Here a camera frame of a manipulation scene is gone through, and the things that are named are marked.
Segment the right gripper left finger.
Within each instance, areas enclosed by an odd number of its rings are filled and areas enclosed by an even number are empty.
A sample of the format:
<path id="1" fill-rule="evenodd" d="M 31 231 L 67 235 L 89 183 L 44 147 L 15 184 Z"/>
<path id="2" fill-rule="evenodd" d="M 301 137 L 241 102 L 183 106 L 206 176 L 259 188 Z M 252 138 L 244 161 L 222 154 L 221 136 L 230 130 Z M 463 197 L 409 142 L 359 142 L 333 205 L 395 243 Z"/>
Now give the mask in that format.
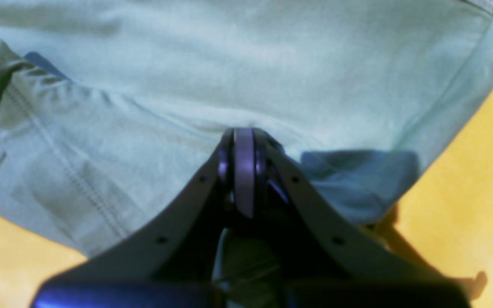
<path id="1" fill-rule="evenodd" d="M 232 187 L 235 130 L 186 187 L 141 230 L 48 279 L 33 308 L 225 308 L 211 275 Z"/>

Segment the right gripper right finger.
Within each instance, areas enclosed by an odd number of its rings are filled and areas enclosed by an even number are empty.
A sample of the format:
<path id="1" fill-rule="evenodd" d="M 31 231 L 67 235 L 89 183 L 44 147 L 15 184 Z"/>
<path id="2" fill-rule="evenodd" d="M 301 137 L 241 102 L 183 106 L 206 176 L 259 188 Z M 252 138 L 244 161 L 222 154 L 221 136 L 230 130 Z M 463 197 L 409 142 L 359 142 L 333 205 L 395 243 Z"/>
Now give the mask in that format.
<path id="1" fill-rule="evenodd" d="M 244 130 L 244 215 L 281 263 L 286 308 L 470 306 L 460 285 L 346 222 L 257 128 Z"/>

